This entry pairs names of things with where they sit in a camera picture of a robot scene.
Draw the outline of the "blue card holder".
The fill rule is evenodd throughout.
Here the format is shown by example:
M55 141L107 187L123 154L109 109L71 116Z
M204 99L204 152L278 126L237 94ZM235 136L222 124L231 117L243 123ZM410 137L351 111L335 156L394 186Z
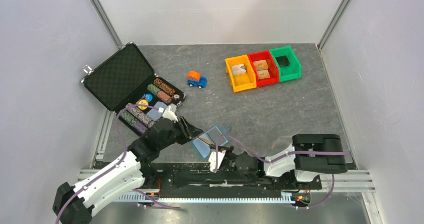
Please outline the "blue card holder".
M217 144L219 146L226 147L230 143L230 140L228 137L224 136L224 134L227 134L230 129L230 127L215 125L208 131L201 134L198 138L192 140L190 144L201 160L207 160L210 155L211 148L214 147L211 147L208 143L204 142L203 139L214 145Z

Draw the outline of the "gold VIP card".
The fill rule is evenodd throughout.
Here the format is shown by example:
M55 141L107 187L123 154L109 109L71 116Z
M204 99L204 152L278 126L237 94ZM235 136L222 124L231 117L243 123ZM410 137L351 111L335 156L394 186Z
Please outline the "gold VIP card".
M268 78L271 77L270 73L267 69L257 70L256 73L257 73L257 77L258 77L259 80L268 79Z

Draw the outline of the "gold striped card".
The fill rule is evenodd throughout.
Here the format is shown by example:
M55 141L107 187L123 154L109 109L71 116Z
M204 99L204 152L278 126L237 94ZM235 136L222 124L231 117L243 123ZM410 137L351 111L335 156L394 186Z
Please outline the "gold striped card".
M209 139L206 139L204 137L198 137L198 139L200 141L202 141L204 144L206 144L207 146L209 146L210 148L215 148L215 143L211 142Z

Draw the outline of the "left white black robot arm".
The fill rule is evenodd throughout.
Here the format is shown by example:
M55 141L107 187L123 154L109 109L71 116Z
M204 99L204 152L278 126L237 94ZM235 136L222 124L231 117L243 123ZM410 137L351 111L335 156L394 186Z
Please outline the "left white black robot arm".
M202 133L184 117L159 118L106 167L74 185L65 182L58 187L52 207L55 223L88 224L101 209L126 192L153 187L157 171L150 163L161 150L175 143L184 145Z

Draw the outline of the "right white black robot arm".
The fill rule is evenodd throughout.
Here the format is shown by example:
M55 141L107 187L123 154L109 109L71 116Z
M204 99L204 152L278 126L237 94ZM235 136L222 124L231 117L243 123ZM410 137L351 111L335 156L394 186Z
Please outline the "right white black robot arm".
M341 137L336 134L296 134L283 151L261 158L267 177L279 178L290 172L289 183L302 188L318 174L341 174L348 171Z

